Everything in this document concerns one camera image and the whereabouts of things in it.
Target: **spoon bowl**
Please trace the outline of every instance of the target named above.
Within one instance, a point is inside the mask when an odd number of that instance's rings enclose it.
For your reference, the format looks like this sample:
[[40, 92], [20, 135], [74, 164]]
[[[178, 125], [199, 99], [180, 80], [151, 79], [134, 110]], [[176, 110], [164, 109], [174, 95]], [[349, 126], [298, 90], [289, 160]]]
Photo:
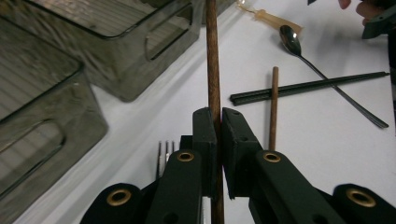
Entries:
[[288, 25], [283, 25], [279, 28], [280, 38], [282, 39], [282, 44], [285, 48], [295, 56], [301, 56], [301, 45], [300, 41], [297, 37], [297, 34], [294, 33], [293, 29]]

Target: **spoon handle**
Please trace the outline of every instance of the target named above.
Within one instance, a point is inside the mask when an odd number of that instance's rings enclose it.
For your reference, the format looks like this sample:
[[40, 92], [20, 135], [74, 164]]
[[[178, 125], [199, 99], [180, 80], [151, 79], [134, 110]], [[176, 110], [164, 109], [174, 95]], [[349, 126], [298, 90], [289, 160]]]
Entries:
[[[305, 62], [309, 67], [311, 67], [322, 79], [328, 79], [323, 73], [321, 73], [311, 62], [309, 62], [306, 58], [303, 56], [298, 56], [303, 62]], [[352, 104], [356, 109], [358, 109], [367, 119], [369, 119], [372, 123], [374, 123], [376, 126], [379, 128], [388, 128], [389, 125], [384, 122], [382, 119], [379, 119], [376, 115], [372, 114], [370, 111], [368, 111], [366, 108], [364, 108], [362, 105], [360, 105], [358, 102], [356, 102], [354, 99], [352, 99], [348, 94], [346, 94], [344, 91], [342, 91], [340, 88], [337, 86], [332, 86], [333, 89], [335, 89], [341, 96], [344, 97], [350, 104]]]

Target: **finger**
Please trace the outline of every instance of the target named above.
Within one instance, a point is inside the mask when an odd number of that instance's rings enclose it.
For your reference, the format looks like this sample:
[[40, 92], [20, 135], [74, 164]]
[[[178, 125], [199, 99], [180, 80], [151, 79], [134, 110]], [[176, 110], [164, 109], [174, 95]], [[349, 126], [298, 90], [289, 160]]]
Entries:
[[349, 7], [351, 0], [338, 0], [338, 3], [340, 4], [341, 9], [346, 9]]
[[372, 19], [373, 17], [384, 12], [384, 9], [364, 1], [358, 4], [356, 7], [356, 12], [366, 19]]
[[369, 22], [369, 19], [364, 19], [364, 20], [362, 21], [363, 26], [365, 26], [367, 22]]

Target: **hand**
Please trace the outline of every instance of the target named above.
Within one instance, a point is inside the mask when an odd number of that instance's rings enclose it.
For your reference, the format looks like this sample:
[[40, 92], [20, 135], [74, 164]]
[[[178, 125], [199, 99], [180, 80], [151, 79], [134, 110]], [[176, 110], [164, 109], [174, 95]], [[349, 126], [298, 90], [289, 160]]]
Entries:
[[[364, 0], [356, 7], [356, 12], [363, 16], [363, 25], [373, 17], [384, 12], [384, 8], [378, 7], [376, 4], [380, 0]], [[341, 9], [349, 7], [351, 0], [338, 0]]]
[[338, 0], [338, 3], [340, 4], [341, 9], [346, 9], [349, 7], [351, 0]]
[[356, 7], [356, 12], [364, 18], [362, 22], [363, 25], [365, 25], [370, 19], [384, 12], [385, 9], [378, 7], [376, 4], [377, 2], [378, 1], [375, 0], [366, 0], [359, 3]]

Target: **wooden chopstick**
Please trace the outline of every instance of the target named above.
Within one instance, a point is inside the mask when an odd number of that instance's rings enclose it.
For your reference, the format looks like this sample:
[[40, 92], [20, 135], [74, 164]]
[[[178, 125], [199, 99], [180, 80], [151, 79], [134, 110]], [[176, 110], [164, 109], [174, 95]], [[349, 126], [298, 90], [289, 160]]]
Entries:
[[278, 96], [279, 68], [273, 68], [272, 98], [271, 98], [271, 118], [270, 118], [270, 143], [269, 150], [275, 151], [276, 146], [276, 115]]
[[219, 47], [216, 0], [206, 0], [207, 88], [209, 108], [218, 139], [216, 195], [211, 199], [211, 223], [224, 224], [223, 178], [220, 140]]

